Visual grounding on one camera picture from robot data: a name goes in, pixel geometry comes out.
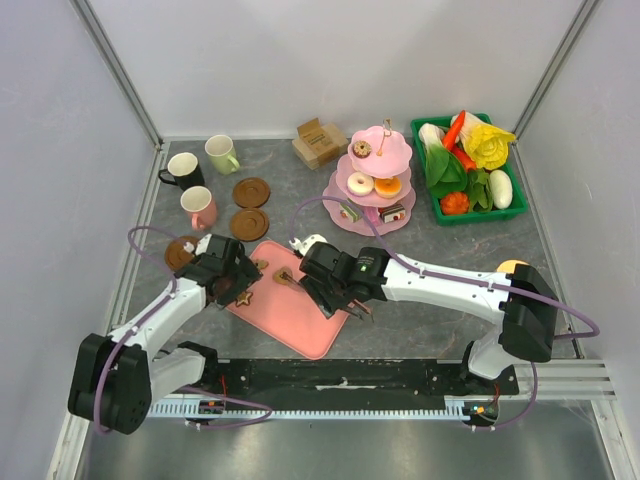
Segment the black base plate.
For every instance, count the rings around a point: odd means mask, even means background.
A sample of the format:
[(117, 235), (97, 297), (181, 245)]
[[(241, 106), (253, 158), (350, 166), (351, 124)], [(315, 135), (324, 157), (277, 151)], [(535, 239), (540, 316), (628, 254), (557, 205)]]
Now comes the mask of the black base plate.
[(276, 412), (442, 410), (445, 398), (517, 395), (513, 367), (495, 380), (427, 359), (231, 359), (181, 393), (224, 394)]

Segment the brown saucer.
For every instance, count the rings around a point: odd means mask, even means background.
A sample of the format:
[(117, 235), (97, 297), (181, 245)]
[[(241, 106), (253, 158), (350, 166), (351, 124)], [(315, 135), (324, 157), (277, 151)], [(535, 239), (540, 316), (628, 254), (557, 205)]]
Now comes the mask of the brown saucer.
[(185, 235), (169, 243), (164, 253), (164, 261), (172, 272), (180, 270), (191, 262), (198, 241), (197, 237)]
[(252, 242), (261, 239), (268, 231), (268, 215), (258, 208), (243, 208), (230, 220), (230, 231), (240, 241)]
[(270, 197), (270, 186), (262, 178), (250, 177), (239, 181), (233, 189), (234, 202), (241, 208), (259, 208)]

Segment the green mug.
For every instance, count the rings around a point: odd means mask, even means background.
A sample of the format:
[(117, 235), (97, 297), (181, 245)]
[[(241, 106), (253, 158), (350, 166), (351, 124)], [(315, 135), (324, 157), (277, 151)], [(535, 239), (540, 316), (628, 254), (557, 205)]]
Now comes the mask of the green mug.
[(240, 168), (233, 140), (227, 135), (210, 137), (205, 143), (205, 153), (213, 167), (222, 175), (233, 174)]

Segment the small orange glazed donut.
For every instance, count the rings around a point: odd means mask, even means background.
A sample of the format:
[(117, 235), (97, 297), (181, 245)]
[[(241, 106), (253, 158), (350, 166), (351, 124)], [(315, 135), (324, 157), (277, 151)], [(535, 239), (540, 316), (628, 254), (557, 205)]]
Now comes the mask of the small orange glazed donut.
[(374, 180), (374, 190), (376, 194), (385, 199), (396, 197), (402, 188), (403, 183), (397, 176), (391, 178), (376, 178)]

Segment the green layered cake slice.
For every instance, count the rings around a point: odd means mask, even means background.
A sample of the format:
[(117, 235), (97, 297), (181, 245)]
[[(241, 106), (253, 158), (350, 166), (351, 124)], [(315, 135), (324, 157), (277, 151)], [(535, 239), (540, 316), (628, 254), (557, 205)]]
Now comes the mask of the green layered cake slice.
[(340, 202), (339, 211), (340, 216), (351, 223), (356, 223), (362, 218), (361, 213), (350, 202)]

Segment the yellow round sponge cake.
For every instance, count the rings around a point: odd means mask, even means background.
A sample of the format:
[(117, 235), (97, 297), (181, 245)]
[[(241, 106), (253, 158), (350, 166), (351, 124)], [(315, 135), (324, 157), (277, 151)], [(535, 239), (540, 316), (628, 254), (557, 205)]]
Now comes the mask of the yellow round sponge cake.
[(528, 263), (522, 260), (506, 260), (499, 264), (496, 268), (497, 272), (513, 274), (518, 266), (528, 266)]

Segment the orange pumpkin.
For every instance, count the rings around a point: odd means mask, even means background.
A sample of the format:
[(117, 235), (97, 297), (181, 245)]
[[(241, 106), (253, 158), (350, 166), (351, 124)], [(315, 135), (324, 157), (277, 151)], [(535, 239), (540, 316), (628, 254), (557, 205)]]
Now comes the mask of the orange pumpkin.
[(451, 192), (440, 200), (443, 215), (464, 215), (469, 211), (470, 200), (464, 192)]

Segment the heart shaped cookie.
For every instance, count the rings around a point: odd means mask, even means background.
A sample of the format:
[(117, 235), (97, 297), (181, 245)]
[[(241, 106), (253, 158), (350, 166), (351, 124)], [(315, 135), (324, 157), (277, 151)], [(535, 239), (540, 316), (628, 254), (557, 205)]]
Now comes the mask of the heart shaped cookie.
[(294, 285), (292, 271), (288, 267), (282, 267), (273, 274), (273, 280), (281, 285)]

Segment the pink mug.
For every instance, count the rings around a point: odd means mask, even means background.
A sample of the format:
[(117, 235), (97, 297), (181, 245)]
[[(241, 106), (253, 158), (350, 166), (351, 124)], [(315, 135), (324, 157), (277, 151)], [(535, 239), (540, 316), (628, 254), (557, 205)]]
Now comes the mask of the pink mug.
[(204, 186), (185, 190), (181, 195), (180, 205), (189, 215), (191, 226), (196, 231), (211, 228), (217, 220), (218, 210), (213, 194)]

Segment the cardboard box stack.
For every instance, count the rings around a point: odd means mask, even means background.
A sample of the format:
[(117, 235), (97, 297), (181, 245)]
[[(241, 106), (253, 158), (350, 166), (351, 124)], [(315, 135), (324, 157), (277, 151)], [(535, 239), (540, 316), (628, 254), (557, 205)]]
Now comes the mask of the cardboard box stack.
[(322, 124), (314, 118), (298, 126), (297, 134), (292, 140), (294, 153), (311, 170), (347, 153), (349, 141), (334, 123)]

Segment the pink serving tray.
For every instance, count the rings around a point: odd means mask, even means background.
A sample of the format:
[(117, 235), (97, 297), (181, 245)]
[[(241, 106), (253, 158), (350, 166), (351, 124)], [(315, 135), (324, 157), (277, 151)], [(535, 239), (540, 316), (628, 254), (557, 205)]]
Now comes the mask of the pink serving tray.
[(266, 260), (269, 266), (261, 270), (262, 278), (248, 290), (253, 293), (251, 305), (236, 307), (234, 302), (227, 310), (302, 356), (323, 358), (348, 314), (339, 311), (327, 319), (306, 293), (273, 280), (273, 274), (282, 267), (288, 267), (296, 280), (302, 277), (300, 259), (291, 250), (267, 240), (255, 247), (250, 258)]

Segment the green bok choy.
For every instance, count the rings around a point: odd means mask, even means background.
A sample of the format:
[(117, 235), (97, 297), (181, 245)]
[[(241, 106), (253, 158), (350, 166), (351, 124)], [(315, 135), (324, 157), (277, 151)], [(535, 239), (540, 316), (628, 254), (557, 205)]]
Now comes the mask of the green bok choy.
[(467, 173), (460, 161), (443, 144), (444, 132), (436, 125), (425, 123), (419, 129), (425, 152), (426, 185), (437, 199), (467, 186)]

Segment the red chili pepper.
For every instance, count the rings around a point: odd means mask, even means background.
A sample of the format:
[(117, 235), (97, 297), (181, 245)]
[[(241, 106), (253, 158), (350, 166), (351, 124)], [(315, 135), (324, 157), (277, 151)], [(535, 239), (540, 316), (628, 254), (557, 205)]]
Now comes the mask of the red chili pepper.
[(453, 118), (453, 122), (451, 123), (449, 130), (445, 133), (442, 139), (442, 144), (447, 150), (451, 151), (456, 144), (462, 127), (464, 126), (465, 117), (466, 111), (461, 110), (459, 114)]

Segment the pink three tier stand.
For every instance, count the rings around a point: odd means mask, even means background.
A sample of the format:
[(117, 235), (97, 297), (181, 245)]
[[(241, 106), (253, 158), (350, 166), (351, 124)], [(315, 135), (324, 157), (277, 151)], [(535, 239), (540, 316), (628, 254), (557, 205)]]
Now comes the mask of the pink three tier stand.
[[(371, 145), (372, 152), (367, 158), (357, 158), (353, 155), (352, 145), (358, 140), (366, 141)], [(351, 138), (347, 153), (338, 160), (336, 170), (323, 191), (325, 199), (322, 203), (331, 220), (338, 227), (363, 236), (372, 236), (374, 234), (372, 227), (375, 227), (379, 234), (385, 235), (406, 226), (411, 219), (411, 211), (416, 202), (416, 192), (411, 184), (412, 155), (412, 148), (405, 137), (394, 130), (389, 118), (380, 125), (357, 131)], [(397, 176), (402, 181), (403, 188), (396, 197), (391, 199), (380, 197), (375, 190), (366, 196), (355, 196), (347, 188), (347, 179), (354, 172), (362, 172), (374, 180)], [(339, 211), (340, 202), (350, 202), (361, 213), (362, 218), (356, 223), (343, 219)], [(387, 224), (380, 220), (380, 224), (374, 226), (365, 216), (366, 206), (379, 209), (395, 203), (401, 203), (406, 209), (403, 220)]]

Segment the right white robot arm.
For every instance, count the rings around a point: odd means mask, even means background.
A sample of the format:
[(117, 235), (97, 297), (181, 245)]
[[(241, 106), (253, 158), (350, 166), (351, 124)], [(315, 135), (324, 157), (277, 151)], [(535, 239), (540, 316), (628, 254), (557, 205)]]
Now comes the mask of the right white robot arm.
[(303, 274), (299, 283), (327, 317), (376, 300), (434, 305), (492, 323), (488, 334), (472, 342), (457, 371), (460, 386), (469, 393), (483, 392), (517, 360), (551, 359), (557, 297), (528, 264), (518, 264), (510, 273), (474, 272), (422, 263), (376, 247), (352, 256), (312, 240), (295, 252)]

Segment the small chocolate nut donut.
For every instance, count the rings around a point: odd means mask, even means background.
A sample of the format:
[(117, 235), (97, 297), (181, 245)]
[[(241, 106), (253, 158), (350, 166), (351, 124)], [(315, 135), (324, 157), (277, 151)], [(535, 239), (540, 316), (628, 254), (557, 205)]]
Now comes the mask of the small chocolate nut donut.
[(357, 158), (367, 158), (372, 152), (372, 147), (368, 142), (358, 140), (353, 143), (352, 152)]

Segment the metal serving tongs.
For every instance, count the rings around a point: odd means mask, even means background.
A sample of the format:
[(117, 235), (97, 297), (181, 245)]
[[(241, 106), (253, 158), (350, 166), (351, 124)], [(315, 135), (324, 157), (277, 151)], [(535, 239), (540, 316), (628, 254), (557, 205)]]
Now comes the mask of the metal serving tongs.
[(294, 285), (286, 286), (306, 293), (327, 319), (338, 311), (343, 311), (360, 320), (374, 321), (371, 308), (356, 298), (350, 298), (340, 291), (334, 291), (331, 286), (326, 286), (309, 275), (304, 275), (298, 280), (295, 279)]

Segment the pink layered cake slice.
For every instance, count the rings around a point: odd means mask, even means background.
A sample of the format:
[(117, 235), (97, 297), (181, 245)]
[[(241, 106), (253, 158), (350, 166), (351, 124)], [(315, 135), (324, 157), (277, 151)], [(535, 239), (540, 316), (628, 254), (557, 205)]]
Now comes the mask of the pink layered cake slice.
[(366, 218), (374, 225), (378, 226), (380, 224), (380, 218), (378, 209), (376, 207), (366, 206), (364, 208), (364, 213)]

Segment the white eggplant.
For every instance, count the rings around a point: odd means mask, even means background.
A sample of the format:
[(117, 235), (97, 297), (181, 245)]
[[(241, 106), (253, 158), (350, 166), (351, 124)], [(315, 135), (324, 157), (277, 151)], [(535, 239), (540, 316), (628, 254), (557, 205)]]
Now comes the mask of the white eggplant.
[(489, 175), (493, 205), (504, 210), (510, 207), (513, 200), (513, 186), (510, 177), (503, 170), (494, 170)]

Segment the chocolate cake slice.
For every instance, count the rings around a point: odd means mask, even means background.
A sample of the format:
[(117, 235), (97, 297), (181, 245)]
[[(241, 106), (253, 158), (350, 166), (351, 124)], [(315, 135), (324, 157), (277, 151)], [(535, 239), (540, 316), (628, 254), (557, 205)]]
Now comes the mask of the chocolate cake slice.
[(381, 222), (387, 224), (403, 220), (406, 216), (406, 209), (401, 203), (395, 203), (379, 208), (378, 214)]

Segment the star shaped cookie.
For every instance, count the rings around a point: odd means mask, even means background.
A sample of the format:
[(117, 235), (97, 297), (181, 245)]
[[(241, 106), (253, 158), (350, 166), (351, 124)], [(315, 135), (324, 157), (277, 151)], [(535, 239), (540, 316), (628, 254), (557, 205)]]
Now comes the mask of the star shaped cookie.
[(235, 306), (236, 307), (250, 306), (252, 296), (253, 296), (253, 293), (251, 291), (245, 291), (241, 293), (235, 300)]

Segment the yellow napa cabbage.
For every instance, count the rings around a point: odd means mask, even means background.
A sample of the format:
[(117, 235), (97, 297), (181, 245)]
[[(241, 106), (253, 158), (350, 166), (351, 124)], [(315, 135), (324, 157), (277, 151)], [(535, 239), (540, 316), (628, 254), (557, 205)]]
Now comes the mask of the yellow napa cabbage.
[(459, 137), (465, 153), (475, 165), (487, 170), (502, 167), (509, 156), (509, 145), (516, 141), (512, 132), (484, 122), (471, 113), (465, 114)]

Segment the brown saucer middle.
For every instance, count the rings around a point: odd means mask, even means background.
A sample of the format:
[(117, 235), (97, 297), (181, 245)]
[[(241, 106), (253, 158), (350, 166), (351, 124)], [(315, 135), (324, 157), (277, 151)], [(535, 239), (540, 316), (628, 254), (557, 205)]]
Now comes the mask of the brown saucer middle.
[(230, 231), (240, 241), (252, 242), (261, 239), (268, 231), (268, 215), (258, 208), (243, 208), (230, 220)]

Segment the spinach leaves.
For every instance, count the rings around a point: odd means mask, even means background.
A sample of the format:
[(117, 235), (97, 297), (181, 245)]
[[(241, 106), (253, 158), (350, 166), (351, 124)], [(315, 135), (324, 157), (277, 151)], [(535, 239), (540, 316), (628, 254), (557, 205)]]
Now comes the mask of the spinach leaves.
[(484, 169), (467, 172), (465, 193), (469, 199), (469, 212), (486, 213), (493, 209), (489, 174)]

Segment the brown saucer upper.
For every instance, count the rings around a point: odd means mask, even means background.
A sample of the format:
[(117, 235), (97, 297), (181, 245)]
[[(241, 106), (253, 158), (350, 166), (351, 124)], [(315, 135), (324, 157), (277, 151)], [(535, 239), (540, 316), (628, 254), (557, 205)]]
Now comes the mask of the brown saucer upper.
[(262, 178), (250, 177), (239, 181), (233, 189), (234, 202), (241, 208), (259, 208), (270, 197), (270, 186)]

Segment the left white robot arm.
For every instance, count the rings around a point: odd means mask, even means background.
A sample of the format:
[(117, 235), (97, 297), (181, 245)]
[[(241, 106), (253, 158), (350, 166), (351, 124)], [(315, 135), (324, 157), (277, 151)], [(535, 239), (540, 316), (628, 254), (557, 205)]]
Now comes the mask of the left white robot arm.
[(215, 234), (199, 240), (193, 258), (168, 275), (164, 290), (131, 320), (79, 345), (67, 410), (101, 433), (133, 433), (155, 403), (185, 387), (215, 389), (215, 349), (187, 341), (160, 351), (192, 317), (210, 305), (227, 307), (262, 277), (239, 240)]

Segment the brown saucer lower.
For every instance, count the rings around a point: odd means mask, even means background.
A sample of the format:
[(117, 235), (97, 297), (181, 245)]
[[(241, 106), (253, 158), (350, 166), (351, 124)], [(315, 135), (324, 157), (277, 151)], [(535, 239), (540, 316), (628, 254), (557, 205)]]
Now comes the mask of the brown saucer lower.
[(172, 272), (180, 270), (191, 262), (198, 241), (197, 237), (185, 235), (169, 243), (164, 253), (164, 261)]

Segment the black mug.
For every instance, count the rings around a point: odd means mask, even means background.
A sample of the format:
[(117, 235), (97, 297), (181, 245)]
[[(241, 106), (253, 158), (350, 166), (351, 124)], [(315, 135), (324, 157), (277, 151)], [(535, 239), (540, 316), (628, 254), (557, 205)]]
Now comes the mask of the black mug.
[(189, 152), (172, 156), (167, 166), (158, 171), (158, 179), (163, 184), (177, 186), (182, 191), (206, 185), (197, 157)]

